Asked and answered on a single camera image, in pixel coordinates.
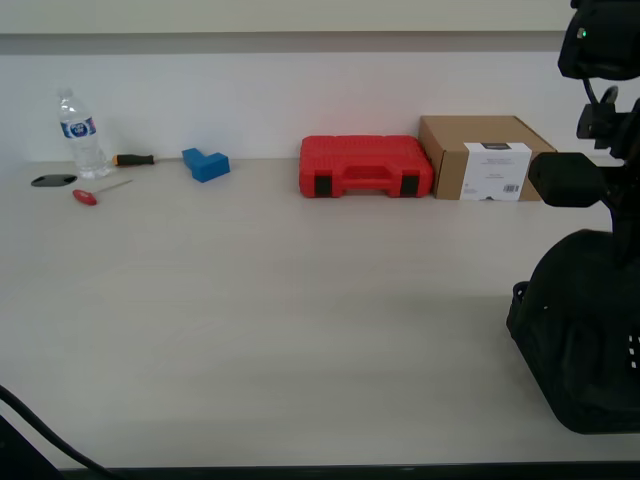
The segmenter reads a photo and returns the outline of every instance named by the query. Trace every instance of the black screwdriver handle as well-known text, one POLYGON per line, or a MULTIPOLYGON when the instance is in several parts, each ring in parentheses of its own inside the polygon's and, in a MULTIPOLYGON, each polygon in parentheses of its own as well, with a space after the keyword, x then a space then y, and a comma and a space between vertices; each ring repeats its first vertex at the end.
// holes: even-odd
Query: black screwdriver handle
POLYGON ((116 167, 135 167, 137 165, 153 165, 153 155, 116 155, 113 157, 116 167))

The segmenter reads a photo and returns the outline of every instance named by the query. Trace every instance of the cardboard box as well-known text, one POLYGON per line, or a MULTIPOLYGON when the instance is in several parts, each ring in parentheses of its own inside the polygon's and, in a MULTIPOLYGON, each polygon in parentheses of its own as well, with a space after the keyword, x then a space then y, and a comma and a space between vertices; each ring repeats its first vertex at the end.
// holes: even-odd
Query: cardboard box
MULTIPOLYGON (((461 196, 462 198, 470 198, 469 195, 466 195, 468 191, 465 191, 463 186, 470 149, 495 149, 496 158, 501 158, 500 156, 505 154, 505 152, 500 152, 501 145, 507 150, 510 149, 505 144, 524 144, 526 146, 512 145, 514 151, 531 150, 528 163, 526 163, 526 157, 529 154, 526 153, 524 154, 525 163, 517 173, 520 176, 521 186, 505 186, 505 192, 510 188, 513 196, 513 190, 517 188, 520 195, 519 197, 516 195, 515 198, 512 198, 513 200, 540 200, 540 196, 526 177, 529 165, 531 160, 540 153, 556 151, 540 135, 514 116, 422 117, 420 119, 420 143, 427 152, 435 171, 434 195, 436 198, 447 200, 459 200, 461 196)), ((482 153, 477 152, 474 155, 481 156, 482 153)), ((477 157, 473 158, 473 165, 478 165, 477 157)))

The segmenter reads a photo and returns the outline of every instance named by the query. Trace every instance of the brown box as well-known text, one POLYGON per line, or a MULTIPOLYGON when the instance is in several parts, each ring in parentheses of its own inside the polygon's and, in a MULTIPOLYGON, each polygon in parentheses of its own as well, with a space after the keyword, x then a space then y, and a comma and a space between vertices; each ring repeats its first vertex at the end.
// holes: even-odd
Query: brown box
MULTIPOLYGON (((556 150, 515 116, 426 116, 420 119, 420 143, 435 171, 436 198, 459 200, 467 168, 466 143, 524 143, 533 152, 556 150)), ((528 178, 520 200, 540 200, 528 178)))

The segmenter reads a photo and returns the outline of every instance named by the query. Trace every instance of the white label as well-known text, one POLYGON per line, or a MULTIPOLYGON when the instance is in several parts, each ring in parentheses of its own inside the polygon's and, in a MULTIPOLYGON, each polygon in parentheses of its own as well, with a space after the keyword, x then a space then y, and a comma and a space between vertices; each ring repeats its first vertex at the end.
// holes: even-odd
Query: white label
POLYGON ((524 143, 465 143, 469 161, 461 200, 520 198, 529 169, 531 149, 524 143))

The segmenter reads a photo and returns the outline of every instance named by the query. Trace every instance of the bottle label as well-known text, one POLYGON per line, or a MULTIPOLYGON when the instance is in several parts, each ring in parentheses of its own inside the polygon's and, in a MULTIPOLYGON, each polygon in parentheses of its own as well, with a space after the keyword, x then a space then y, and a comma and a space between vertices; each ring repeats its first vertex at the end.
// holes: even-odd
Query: bottle label
POLYGON ((67 138, 81 138, 96 133, 96 124, 93 118, 89 117, 84 122, 60 122, 62 133, 67 138))

